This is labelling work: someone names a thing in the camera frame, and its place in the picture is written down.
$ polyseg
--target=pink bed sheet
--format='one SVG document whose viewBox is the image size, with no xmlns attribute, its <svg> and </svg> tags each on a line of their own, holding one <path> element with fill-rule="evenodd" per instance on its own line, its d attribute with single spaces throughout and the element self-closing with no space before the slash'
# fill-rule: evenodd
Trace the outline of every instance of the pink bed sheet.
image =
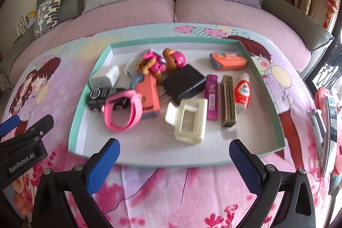
<svg viewBox="0 0 342 228">
<path fill-rule="evenodd" d="M 174 5 L 173 0 L 129 0 L 63 22 L 33 41 L 19 56 L 12 67 L 10 81 L 16 84 L 27 65 L 38 55 L 74 39 L 134 25 L 173 23 Z"/>
<path fill-rule="evenodd" d="M 177 0 L 174 21 L 179 23 L 217 24 L 243 28 L 270 39 L 301 72 L 311 53 L 288 25 L 272 14 L 251 6 L 223 0 Z"/>
<path fill-rule="evenodd" d="M 254 7 L 223 0 L 130 0 L 63 22 L 33 41 L 14 63 L 10 81 L 16 84 L 38 55 L 74 39 L 128 26 L 173 22 L 227 25 L 257 32 L 270 39 L 297 71 L 303 71 L 311 58 L 304 42 L 288 25 Z"/>
</svg>

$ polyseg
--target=white tray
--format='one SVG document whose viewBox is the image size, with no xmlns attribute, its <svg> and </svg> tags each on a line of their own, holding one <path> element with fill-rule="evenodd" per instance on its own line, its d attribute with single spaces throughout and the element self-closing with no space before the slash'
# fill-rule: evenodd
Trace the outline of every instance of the white tray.
<svg viewBox="0 0 342 228">
<path fill-rule="evenodd" d="M 177 43 L 180 41 L 193 41 L 197 43 Z M 136 40 L 120 44 L 112 44 L 107 47 L 99 58 L 93 73 L 101 66 L 118 65 L 120 78 L 115 87 L 129 88 L 131 79 L 125 75 L 124 67 L 136 53 L 148 48 L 154 48 L 161 53 L 166 47 L 181 51 L 187 60 L 204 76 L 216 74 L 220 83 L 222 75 L 231 75 L 234 85 L 239 81 L 242 73 L 247 72 L 251 76 L 251 100 L 246 112 L 238 114 L 237 123 L 232 128 L 221 128 L 221 92 L 219 85 L 219 111 L 217 121 L 207 121 L 206 135 L 201 144 L 191 145 L 176 141 L 173 130 L 167 129 L 165 109 L 168 102 L 164 100 L 166 94 L 160 98 L 161 110 L 157 118 L 141 120 L 135 127 L 125 132 L 113 133 L 104 124 L 102 113 L 92 112 L 86 101 L 90 92 L 87 85 L 82 93 L 81 100 L 76 109 L 72 124 L 69 151 L 85 157 L 90 157 L 98 152 L 111 137 L 119 140 L 121 153 L 118 164 L 146 167 L 174 167 L 174 166 L 207 166 L 230 163 L 231 159 L 228 147 L 231 140 L 239 138 L 253 154 L 265 155 L 282 149 L 285 145 L 283 132 L 278 116 L 273 107 L 268 91 L 262 82 L 260 75 L 246 50 L 241 49 L 241 44 L 234 40 L 205 39 L 205 38 L 164 38 L 164 41 L 175 43 L 145 44 L 149 40 Z M 215 71 L 209 59 L 209 54 L 215 51 L 244 52 L 249 60 L 249 65 L 244 70 Z M 204 92 L 197 97 L 203 98 Z M 115 111 L 116 123 L 127 122 L 130 110 Z"/>
</svg>

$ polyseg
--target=pink toy figure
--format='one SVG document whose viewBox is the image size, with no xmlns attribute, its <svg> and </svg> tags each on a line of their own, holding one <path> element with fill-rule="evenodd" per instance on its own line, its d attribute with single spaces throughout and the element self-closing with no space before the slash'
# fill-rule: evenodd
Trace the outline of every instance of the pink toy figure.
<svg viewBox="0 0 342 228">
<path fill-rule="evenodd" d="M 166 60 L 165 69 L 168 72 L 173 73 L 174 71 L 183 68 L 186 65 L 185 56 L 179 51 L 166 48 L 163 50 L 163 55 L 164 59 Z"/>
<path fill-rule="evenodd" d="M 136 67 L 142 75 L 153 74 L 158 85 L 161 85 L 161 73 L 165 72 L 165 61 L 161 56 L 149 50 L 146 54 L 143 54 L 143 59 L 136 64 Z"/>
</svg>

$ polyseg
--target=blue gripper pad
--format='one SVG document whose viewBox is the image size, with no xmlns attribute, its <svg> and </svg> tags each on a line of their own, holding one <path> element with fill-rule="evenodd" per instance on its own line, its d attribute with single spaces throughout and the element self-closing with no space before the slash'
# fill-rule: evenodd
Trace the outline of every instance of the blue gripper pad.
<svg viewBox="0 0 342 228">
<path fill-rule="evenodd" d="M 107 141 L 97 154 L 93 154 L 85 164 L 83 175 L 90 195 L 99 192 L 120 154 L 120 144 L 114 138 Z"/>
<path fill-rule="evenodd" d="M 229 155 L 250 193 L 260 195 L 266 177 L 264 164 L 239 139 L 229 145 Z"/>
<path fill-rule="evenodd" d="M 20 123 L 19 115 L 14 115 L 0 124 L 0 137 L 5 136 L 15 129 Z"/>
</svg>

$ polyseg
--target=pink watch strap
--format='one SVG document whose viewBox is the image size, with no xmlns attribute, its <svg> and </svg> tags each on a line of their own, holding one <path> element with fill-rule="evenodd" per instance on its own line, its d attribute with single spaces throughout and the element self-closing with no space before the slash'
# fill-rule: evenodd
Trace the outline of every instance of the pink watch strap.
<svg viewBox="0 0 342 228">
<path fill-rule="evenodd" d="M 131 101 L 131 115 L 128 123 L 124 127 L 119 127 L 114 124 L 112 120 L 112 111 L 114 107 L 114 101 L 122 97 L 129 98 Z M 135 90 L 127 90 L 122 93 L 115 94 L 106 99 L 106 104 L 102 107 L 105 124 L 108 129 L 113 132 L 121 132 L 135 126 L 141 119 L 143 114 L 143 106 L 141 104 L 141 94 L 138 94 Z"/>
</svg>

